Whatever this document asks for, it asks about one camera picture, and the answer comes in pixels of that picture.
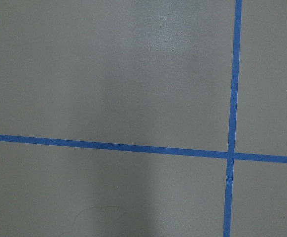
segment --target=floor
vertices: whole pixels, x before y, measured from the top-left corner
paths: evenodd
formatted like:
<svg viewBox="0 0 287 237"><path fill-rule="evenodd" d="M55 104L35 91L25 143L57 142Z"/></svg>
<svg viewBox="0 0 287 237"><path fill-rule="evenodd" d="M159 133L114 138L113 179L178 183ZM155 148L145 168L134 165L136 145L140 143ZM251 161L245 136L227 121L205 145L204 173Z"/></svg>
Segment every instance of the floor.
<svg viewBox="0 0 287 237"><path fill-rule="evenodd" d="M287 2L0 0L6 236L287 236Z"/></svg>

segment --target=blue line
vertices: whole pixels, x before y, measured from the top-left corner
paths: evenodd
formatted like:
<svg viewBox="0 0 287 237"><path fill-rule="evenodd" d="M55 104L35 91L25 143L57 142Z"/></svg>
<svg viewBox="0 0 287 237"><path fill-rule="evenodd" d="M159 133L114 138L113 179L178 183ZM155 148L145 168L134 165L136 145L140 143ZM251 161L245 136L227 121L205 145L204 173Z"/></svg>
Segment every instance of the blue line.
<svg viewBox="0 0 287 237"><path fill-rule="evenodd" d="M227 152L204 151L204 150L183 149L183 148L152 147L152 146L103 143L103 142L86 142L86 141L11 136L11 135L0 135L0 141L64 146L64 147L105 149L115 151L169 154L169 155L181 155L181 156L193 156L193 157L227 158Z"/></svg>
<svg viewBox="0 0 287 237"><path fill-rule="evenodd" d="M242 8L242 0L236 0L234 33L233 33L234 35L233 35L233 55L232 55L232 80L231 80L231 95L230 95L228 158L227 158L226 190L225 190L225 201L224 201L223 237L230 237L230 229L231 229L233 167L234 167L234 151L236 141L238 78L239 78L239 61L240 61L241 8Z"/></svg>
<svg viewBox="0 0 287 237"><path fill-rule="evenodd" d="M284 156L270 156L270 155L235 153L235 159L251 160L251 161L264 161L264 162L276 162L276 163L287 163L287 157L284 157Z"/></svg>

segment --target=vertical blue line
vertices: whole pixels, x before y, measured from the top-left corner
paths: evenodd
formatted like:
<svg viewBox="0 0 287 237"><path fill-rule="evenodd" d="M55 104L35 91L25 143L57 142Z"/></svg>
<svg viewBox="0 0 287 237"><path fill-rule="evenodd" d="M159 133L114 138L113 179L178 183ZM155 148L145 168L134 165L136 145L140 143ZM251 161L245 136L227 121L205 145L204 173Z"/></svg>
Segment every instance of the vertical blue line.
<svg viewBox="0 0 287 237"><path fill-rule="evenodd" d="M228 158L226 172L226 190L224 201L223 237L230 237L231 209L232 209L232 186L233 186L233 166L236 141L236 121L238 102L238 79L240 61L240 30L241 30L241 9L242 0L236 0L234 35L233 35L233 55L232 55L232 80L230 96L230 116L228 134Z"/></svg>

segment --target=horizontal blue line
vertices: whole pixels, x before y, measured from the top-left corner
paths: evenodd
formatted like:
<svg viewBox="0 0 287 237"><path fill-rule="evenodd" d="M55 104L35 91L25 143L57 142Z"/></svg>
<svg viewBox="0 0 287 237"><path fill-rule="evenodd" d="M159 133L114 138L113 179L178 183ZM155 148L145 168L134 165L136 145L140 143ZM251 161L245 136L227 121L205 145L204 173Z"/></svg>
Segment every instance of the horizontal blue line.
<svg viewBox="0 0 287 237"><path fill-rule="evenodd" d="M115 151L145 152L145 153L181 155L181 156L193 156L193 157L227 158L227 152L204 151L204 150L183 149L183 148L139 146L139 145L103 143L103 142L86 142L86 141L24 137L24 136L12 136L12 135L0 135L0 141L63 146L63 147L93 148L93 149L104 149L104 150L115 150Z"/></svg>
<svg viewBox="0 0 287 237"><path fill-rule="evenodd" d="M234 159L287 163L287 157L284 156L258 155L258 154L246 154L246 153L235 153Z"/></svg>

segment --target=gray tile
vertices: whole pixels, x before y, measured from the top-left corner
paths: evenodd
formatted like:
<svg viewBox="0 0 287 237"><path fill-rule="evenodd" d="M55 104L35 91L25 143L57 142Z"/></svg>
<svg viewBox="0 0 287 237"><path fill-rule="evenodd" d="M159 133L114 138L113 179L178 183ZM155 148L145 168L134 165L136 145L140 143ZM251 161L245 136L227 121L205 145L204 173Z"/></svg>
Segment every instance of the gray tile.
<svg viewBox="0 0 287 237"><path fill-rule="evenodd" d="M232 237L287 236L287 164L235 161Z"/></svg>
<svg viewBox="0 0 287 237"><path fill-rule="evenodd" d="M225 166L0 142L0 237L221 236Z"/></svg>
<svg viewBox="0 0 287 237"><path fill-rule="evenodd" d="M287 1L243 1L236 150L287 156Z"/></svg>
<svg viewBox="0 0 287 237"><path fill-rule="evenodd" d="M224 151L233 18L233 0L0 0L0 134Z"/></svg>

